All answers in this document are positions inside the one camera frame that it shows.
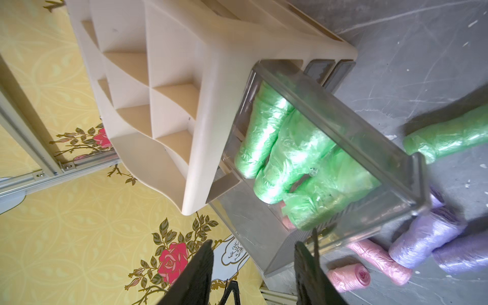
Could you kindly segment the green trash bag roll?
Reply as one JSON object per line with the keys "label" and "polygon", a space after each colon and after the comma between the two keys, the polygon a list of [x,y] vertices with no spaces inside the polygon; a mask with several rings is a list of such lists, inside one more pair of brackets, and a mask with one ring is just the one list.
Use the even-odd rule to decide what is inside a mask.
{"label": "green trash bag roll", "polygon": [[254,179],[263,168],[293,105],[267,82],[255,95],[249,126],[235,156],[236,169],[246,179]]}
{"label": "green trash bag roll", "polygon": [[406,153],[409,155],[421,153],[427,164],[486,143],[486,105],[458,118],[424,127],[403,140]]}
{"label": "green trash bag roll", "polygon": [[278,133],[267,164],[254,183],[255,195],[276,204],[308,174],[336,143],[298,110],[288,116]]}
{"label": "green trash bag roll", "polygon": [[335,147],[320,160],[315,175],[283,196],[282,212],[297,229],[311,230],[380,185],[346,151]]}

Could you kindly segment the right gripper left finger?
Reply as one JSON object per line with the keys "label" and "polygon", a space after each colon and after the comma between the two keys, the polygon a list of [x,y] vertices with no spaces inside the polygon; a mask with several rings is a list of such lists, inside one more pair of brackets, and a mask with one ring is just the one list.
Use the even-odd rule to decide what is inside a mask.
{"label": "right gripper left finger", "polygon": [[214,265],[212,243],[212,240],[203,243],[157,305],[208,304]]}

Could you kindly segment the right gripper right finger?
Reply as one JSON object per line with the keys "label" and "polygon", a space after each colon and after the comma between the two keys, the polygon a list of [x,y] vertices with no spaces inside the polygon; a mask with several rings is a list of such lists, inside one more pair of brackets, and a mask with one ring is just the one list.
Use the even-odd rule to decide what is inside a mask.
{"label": "right gripper right finger", "polygon": [[294,271],[296,274],[297,304],[335,304],[347,305],[320,267],[318,233],[316,228],[311,235],[313,254],[302,241],[295,244]]}

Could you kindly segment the beige drawer organizer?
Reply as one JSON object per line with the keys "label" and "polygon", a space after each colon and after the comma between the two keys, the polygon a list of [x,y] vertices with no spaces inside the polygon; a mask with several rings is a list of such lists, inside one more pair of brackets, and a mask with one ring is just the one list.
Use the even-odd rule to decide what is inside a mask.
{"label": "beige drawer organizer", "polygon": [[321,224],[324,252],[431,207],[426,164],[330,93],[355,47],[287,1],[68,1],[106,133],[142,184],[185,216],[212,206],[265,277],[292,266],[288,232],[235,169],[265,81],[380,181]]}

